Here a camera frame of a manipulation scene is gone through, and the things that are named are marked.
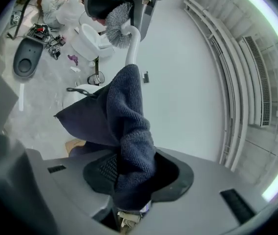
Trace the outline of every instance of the vent slot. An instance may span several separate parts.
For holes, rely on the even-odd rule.
[[[271,115],[271,96],[270,96],[270,85],[267,79],[266,69],[261,58],[260,52],[258,51],[254,40],[251,36],[245,37],[245,40],[251,50],[251,53],[255,59],[255,65],[258,70],[259,80],[262,86],[262,99],[263,99],[263,114],[262,114],[262,126],[270,125]]]
[[[54,172],[64,170],[64,169],[66,169],[66,167],[64,165],[57,165],[54,167],[49,167],[47,170],[49,171],[49,173],[54,173]]]
[[[246,223],[255,216],[255,212],[234,189],[222,191],[220,194],[240,224]]]

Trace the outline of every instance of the dark blue towel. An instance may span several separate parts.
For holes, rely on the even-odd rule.
[[[56,117],[73,136],[100,145],[120,146],[115,202],[123,209],[148,189],[156,173],[155,147],[149,121],[143,117],[140,73],[124,67],[112,82]]]

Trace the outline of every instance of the gray floor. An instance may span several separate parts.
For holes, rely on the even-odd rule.
[[[24,19],[19,35],[25,34],[29,25],[37,22],[37,9],[31,7],[28,16]],[[5,125],[8,135],[19,139],[25,147],[40,151],[43,159],[66,157],[65,142],[73,137],[67,133],[54,115],[62,110],[62,102],[67,87],[75,87],[75,83],[86,84],[87,77],[94,73],[88,67],[88,61],[73,50],[70,40],[77,34],[73,27],[63,29],[60,33],[67,39],[61,47],[61,56],[54,60],[47,50],[44,50],[34,76],[21,81],[13,74],[13,60],[16,49],[22,40],[17,38],[6,41],[6,68],[3,78],[19,95],[20,85],[24,83],[23,111],[19,110],[17,102]],[[75,63],[67,55],[78,56],[80,72],[73,72],[70,67]]]

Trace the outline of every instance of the toilet brush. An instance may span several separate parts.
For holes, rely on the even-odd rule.
[[[130,24],[132,4],[123,3],[116,7],[105,20],[109,42],[118,48],[128,48],[125,65],[136,64],[141,34]]]

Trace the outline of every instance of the white toilet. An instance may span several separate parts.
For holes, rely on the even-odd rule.
[[[95,93],[97,90],[101,89],[101,87],[96,85],[91,85],[91,84],[82,84],[75,87],[75,89],[83,89],[92,94]],[[67,92],[63,101],[63,109],[69,107],[70,105],[72,105],[73,103],[79,100],[82,100],[85,97],[86,95],[83,95],[79,92]]]
[[[79,33],[71,45],[88,61],[93,61],[97,57],[109,57],[115,53],[106,36],[100,36],[95,29],[85,23],[80,26]]]

